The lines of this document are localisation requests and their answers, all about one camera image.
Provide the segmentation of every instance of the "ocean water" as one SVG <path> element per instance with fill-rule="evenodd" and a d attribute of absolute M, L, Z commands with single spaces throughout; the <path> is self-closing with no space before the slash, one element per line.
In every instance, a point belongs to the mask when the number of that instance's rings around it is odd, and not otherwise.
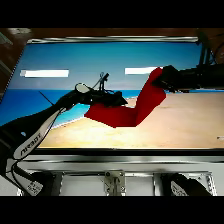
<path fill-rule="evenodd" d="M 40 90 L 52 103 L 68 93 L 70 90 Z M 132 98 L 139 95 L 140 90 L 120 90 L 124 98 Z M 224 92 L 214 90 L 193 90 L 194 93 Z M 51 104 L 39 93 L 39 90 L 14 90 L 8 89 L 0 104 L 0 126 L 19 117 L 28 116 L 40 112 Z M 71 110 L 62 113 L 56 119 L 53 127 L 83 117 L 89 106 L 77 104 Z"/>

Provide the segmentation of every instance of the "blue sky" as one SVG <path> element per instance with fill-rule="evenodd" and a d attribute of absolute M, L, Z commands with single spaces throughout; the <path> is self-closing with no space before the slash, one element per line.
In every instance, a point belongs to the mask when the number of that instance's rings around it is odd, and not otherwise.
<path fill-rule="evenodd" d="M 140 90 L 148 75 L 125 75 L 125 68 L 173 65 L 195 67 L 201 46 L 195 43 L 111 42 L 28 44 L 9 89 L 74 89 L 82 82 L 93 86 L 100 72 L 109 73 L 107 89 Z M 68 78 L 25 78 L 21 70 L 69 69 Z"/>

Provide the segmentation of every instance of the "sandy beach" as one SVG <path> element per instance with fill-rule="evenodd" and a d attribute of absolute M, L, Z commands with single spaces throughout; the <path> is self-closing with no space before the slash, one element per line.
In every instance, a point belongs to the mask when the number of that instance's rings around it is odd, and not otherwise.
<path fill-rule="evenodd" d="M 224 93 L 167 94 L 137 127 L 114 129 L 83 118 L 51 130 L 39 147 L 224 148 L 218 136 L 224 136 Z"/>

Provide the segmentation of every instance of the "television screen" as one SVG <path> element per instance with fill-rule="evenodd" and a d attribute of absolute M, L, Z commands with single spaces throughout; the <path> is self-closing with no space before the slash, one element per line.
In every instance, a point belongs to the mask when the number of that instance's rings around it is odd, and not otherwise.
<path fill-rule="evenodd" d="M 51 106 L 77 83 L 93 87 L 109 73 L 105 89 L 121 91 L 135 107 L 151 71 L 194 68 L 201 46 L 185 42 L 27 44 L 0 104 L 0 125 Z M 113 128 L 84 117 L 88 105 L 62 113 L 39 148 L 222 148 L 224 92 L 169 93 L 136 127 Z"/>

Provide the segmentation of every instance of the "red fabric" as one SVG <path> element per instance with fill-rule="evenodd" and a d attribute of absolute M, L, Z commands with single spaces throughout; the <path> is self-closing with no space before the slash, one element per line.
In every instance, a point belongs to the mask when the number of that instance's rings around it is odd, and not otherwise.
<path fill-rule="evenodd" d="M 161 68 L 156 68 L 151 72 L 137 98 L 135 108 L 126 106 L 111 108 L 105 107 L 102 104 L 95 104 L 90 107 L 84 116 L 113 128 L 136 127 L 166 98 L 166 94 L 162 88 L 151 85 L 152 81 L 161 73 Z"/>

